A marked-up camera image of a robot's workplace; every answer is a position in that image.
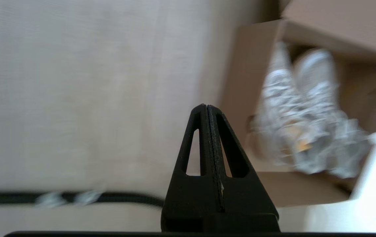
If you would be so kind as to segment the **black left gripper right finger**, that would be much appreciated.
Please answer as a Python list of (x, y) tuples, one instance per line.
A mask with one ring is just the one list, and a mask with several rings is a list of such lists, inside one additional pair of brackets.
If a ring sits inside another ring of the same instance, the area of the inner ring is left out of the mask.
[(208, 106), (220, 211), (212, 231), (279, 231), (279, 214), (224, 113)]

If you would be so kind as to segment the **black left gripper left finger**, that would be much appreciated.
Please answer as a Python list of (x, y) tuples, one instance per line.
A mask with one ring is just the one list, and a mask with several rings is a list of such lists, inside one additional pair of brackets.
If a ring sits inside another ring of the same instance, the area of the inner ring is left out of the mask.
[[(200, 175), (187, 174), (194, 132), (199, 132)], [(161, 212), (163, 232), (203, 232), (208, 216), (221, 211), (208, 107), (192, 109)]]

